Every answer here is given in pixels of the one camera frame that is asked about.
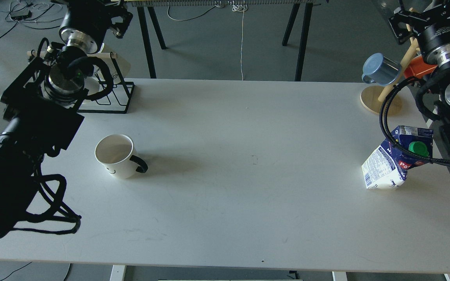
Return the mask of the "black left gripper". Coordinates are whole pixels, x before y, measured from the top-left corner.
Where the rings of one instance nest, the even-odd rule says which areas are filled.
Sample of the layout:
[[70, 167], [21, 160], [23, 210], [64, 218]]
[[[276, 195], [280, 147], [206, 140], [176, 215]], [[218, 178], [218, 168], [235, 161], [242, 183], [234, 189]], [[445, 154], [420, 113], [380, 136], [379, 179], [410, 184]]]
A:
[[60, 0], [67, 12], [59, 29], [66, 46], [80, 49], [101, 49], [108, 30], [121, 39], [133, 14], [123, 0]]

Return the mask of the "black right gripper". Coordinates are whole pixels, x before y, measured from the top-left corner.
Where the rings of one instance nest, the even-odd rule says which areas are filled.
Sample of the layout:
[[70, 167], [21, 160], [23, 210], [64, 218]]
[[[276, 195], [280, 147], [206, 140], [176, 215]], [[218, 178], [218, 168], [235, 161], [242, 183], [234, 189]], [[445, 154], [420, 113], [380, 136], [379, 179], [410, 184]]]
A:
[[433, 53], [450, 43], [450, 0], [423, 12], [401, 9], [389, 17], [389, 26], [398, 44], [414, 37], [422, 53]]

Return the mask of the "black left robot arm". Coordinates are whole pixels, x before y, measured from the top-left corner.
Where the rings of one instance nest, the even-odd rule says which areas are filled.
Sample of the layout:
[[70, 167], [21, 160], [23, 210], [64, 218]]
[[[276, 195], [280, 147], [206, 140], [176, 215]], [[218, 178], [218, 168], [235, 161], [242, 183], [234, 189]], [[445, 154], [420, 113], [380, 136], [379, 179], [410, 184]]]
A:
[[114, 88], [107, 63], [95, 54], [111, 30], [121, 39], [133, 15], [123, 0], [61, 0], [68, 10], [61, 42], [43, 38], [36, 55], [2, 93], [8, 126], [0, 134], [0, 239], [19, 222], [65, 222], [62, 231], [24, 228], [54, 235], [76, 233], [81, 224], [66, 203], [66, 178], [44, 175], [46, 155], [55, 158], [75, 137], [83, 101], [106, 97]]

